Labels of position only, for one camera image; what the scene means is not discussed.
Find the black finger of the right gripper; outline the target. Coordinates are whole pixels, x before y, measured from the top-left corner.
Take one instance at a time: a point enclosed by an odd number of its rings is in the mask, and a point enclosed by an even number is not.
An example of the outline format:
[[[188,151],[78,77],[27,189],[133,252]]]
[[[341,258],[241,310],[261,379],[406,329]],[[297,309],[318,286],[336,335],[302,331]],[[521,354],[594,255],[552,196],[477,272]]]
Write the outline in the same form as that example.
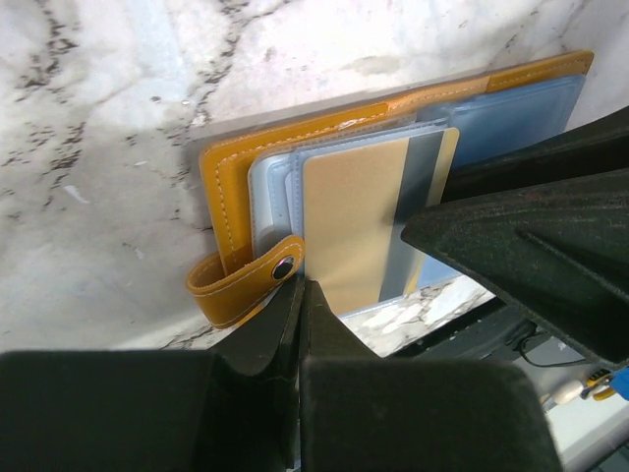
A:
[[[627,365],[627,170],[428,207],[402,239],[583,356]]]
[[[448,176],[445,203],[628,166],[628,109]]]

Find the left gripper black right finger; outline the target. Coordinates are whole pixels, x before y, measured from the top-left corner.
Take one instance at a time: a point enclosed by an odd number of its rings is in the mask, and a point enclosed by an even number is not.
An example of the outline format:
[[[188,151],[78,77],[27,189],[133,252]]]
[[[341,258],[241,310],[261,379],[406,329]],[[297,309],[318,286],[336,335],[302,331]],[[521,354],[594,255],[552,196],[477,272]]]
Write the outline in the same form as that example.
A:
[[[509,363],[382,359],[305,286],[306,471],[558,471],[535,389]]]

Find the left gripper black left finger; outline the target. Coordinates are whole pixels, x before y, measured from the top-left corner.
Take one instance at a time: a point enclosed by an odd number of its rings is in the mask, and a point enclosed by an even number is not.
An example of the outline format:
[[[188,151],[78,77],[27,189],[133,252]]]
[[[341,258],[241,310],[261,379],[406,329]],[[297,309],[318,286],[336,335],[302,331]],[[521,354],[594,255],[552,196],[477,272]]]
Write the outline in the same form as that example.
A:
[[[304,289],[293,276],[206,350],[4,353],[2,469],[291,468]]]

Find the mustard yellow card holder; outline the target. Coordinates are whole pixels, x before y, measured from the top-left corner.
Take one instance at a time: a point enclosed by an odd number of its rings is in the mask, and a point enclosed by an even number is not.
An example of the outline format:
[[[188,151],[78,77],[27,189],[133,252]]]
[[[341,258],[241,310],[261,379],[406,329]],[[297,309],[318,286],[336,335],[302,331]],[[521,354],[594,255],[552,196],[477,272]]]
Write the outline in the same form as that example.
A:
[[[263,152],[337,133],[365,131],[430,104],[586,75],[594,57],[590,50],[577,50],[302,114],[213,141],[200,154],[200,175],[217,251],[192,268],[186,279],[188,290],[208,321],[226,328],[258,313],[264,300],[303,261],[305,243],[299,236],[282,238],[259,257],[253,253],[248,172]]]

